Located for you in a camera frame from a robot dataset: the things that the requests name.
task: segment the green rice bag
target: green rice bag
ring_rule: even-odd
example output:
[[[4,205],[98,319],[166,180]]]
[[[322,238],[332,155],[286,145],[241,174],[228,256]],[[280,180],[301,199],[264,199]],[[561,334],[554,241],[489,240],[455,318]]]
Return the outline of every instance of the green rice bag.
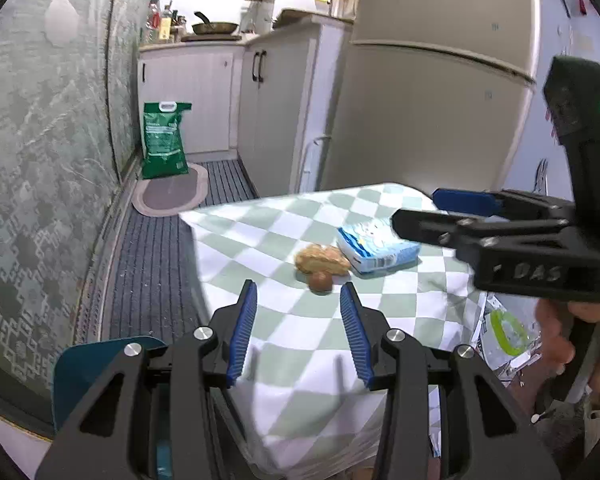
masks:
[[[144,103],[143,178],[189,173],[180,138],[184,110],[191,110],[191,103]]]

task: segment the blue tissue package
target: blue tissue package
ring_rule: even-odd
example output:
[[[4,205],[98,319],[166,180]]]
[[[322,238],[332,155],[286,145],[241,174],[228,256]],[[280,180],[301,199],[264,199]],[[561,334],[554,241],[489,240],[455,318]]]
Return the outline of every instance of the blue tissue package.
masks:
[[[420,244],[398,238],[390,218],[379,218],[338,229],[336,243],[358,272],[390,269],[413,262]]]

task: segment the gray striped carpet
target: gray striped carpet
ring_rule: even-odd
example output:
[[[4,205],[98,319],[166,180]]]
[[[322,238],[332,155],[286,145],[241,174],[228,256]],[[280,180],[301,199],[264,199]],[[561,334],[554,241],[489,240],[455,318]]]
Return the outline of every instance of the gray striped carpet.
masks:
[[[200,207],[256,198],[236,160],[204,162],[209,193]],[[170,344],[197,325],[187,272],[191,229],[178,216],[150,218],[130,207],[114,267],[109,338],[152,335]]]

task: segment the refrigerator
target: refrigerator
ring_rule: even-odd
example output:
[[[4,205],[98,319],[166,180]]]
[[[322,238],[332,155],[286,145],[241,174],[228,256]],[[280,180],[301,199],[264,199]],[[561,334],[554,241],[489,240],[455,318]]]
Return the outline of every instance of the refrigerator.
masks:
[[[501,187],[536,86],[539,0],[360,0],[321,189]]]

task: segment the tablecloth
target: tablecloth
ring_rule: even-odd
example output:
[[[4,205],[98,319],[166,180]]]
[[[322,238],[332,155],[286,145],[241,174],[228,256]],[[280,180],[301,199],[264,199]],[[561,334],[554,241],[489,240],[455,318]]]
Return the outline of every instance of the tablecloth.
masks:
[[[426,346],[453,349],[477,338],[485,297],[454,251],[424,245],[417,264],[336,278],[331,294],[308,290],[294,255],[334,244],[343,224],[387,218],[398,208],[436,210],[398,184],[267,198],[181,213],[194,231],[202,319],[235,303],[244,280],[258,285],[258,311],[245,369],[229,390],[251,459],[290,479],[327,478],[378,449],[385,392],[357,379],[340,317],[339,290],[351,280],[364,306]],[[432,439],[439,431],[430,391]]]

